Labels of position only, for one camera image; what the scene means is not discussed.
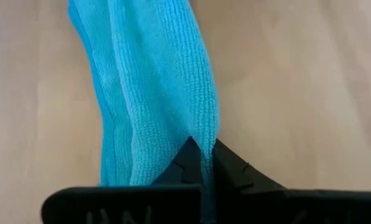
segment wood grain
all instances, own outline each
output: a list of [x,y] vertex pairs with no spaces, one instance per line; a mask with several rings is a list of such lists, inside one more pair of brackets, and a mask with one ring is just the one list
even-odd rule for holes
[[[371,190],[371,0],[193,0],[219,138],[287,187]],[[0,223],[99,176],[101,118],[64,0],[0,0]]]

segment microfiber cloth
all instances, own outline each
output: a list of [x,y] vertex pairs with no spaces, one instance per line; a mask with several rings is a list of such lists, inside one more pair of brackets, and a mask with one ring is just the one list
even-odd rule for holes
[[188,0],[69,0],[68,10],[103,118],[101,185],[150,184],[191,136],[211,219],[219,107]]

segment towel fold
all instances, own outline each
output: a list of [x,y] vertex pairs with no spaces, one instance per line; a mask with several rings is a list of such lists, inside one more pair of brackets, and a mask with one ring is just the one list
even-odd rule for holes
[[101,185],[150,184],[192,136],[212,219],[213,73],[188,0],[69,0],[101,115]]

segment blue microfiber towel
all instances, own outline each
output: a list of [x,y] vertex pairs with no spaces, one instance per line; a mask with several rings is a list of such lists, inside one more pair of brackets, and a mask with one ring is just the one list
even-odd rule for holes
[[219,129],[213,73],[188,0],[69,0],[103,117],[101,185],[145,185],[189,136],[202,150],[211,220]]

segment light wood background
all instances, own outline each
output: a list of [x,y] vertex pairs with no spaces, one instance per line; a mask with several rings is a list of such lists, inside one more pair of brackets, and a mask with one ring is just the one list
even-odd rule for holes
[[[220,139],[287,187],[371,190],[371,0],[192,1]],[[65,0],[0,0],[0,223],[98,182],[101,118]]]

